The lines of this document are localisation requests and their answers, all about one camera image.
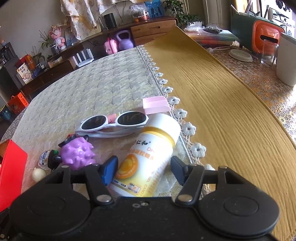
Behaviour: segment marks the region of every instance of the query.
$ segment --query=black speaker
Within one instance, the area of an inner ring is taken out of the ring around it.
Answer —
[[[104,15],[104,19],[105,19],[107,29],[117,27],[113,13],[108,13],[108,14]]]

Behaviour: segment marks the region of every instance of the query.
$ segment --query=pink mini suitcase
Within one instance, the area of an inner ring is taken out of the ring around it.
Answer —
[[[115,39],[107,38],[107,41],[104,43],[104,47],[107,55],[118,52],[117,42]]]

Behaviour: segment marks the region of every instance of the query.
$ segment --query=drawer handle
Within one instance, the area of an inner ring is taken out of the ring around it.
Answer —
[[[160,26],[155,26],[155,27],[152,27],[152,28],[149,28],[149,29],[156,29],[156,28],[160,28]]]

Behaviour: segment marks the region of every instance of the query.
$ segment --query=sunglasses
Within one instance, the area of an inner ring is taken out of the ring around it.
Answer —
[[[108,123],[107,116],[95,115],[81,122],[75,133],[79,136],[87,134],[89,137],[117,138],[134,133],[137,129],[142,128],[147,121],[148,116],[139,111],[122,113],[111,124]],[[121,130],[114,132],[99,131],[114,127],[120,127]]]

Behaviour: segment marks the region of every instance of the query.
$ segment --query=pink eraser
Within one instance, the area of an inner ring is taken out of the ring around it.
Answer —
[[[143,99],[143,109],[146,115],[170,111],[168,101],[164,96],[154,96]]]
[[[108,118],[108,123],[109,123],[109,124],[111,124],[111,123],[115,123],[115,120],[116,120],[116,114],[108,115],[107,118]]]

